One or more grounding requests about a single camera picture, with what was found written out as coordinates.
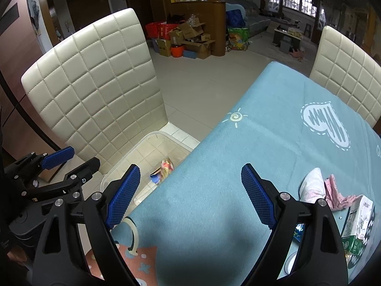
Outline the person's left hand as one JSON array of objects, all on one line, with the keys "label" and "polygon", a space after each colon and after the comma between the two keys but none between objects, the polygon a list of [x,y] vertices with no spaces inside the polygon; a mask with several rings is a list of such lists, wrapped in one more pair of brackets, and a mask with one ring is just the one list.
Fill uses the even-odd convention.
[{"label": "person's left hand", "polygon": [[8,253],[7,256],[10,260],[18,262],[18,263],[24,263],[28,261],[28,257],[23,249],[21,247],[14,247],[12,248]]}]

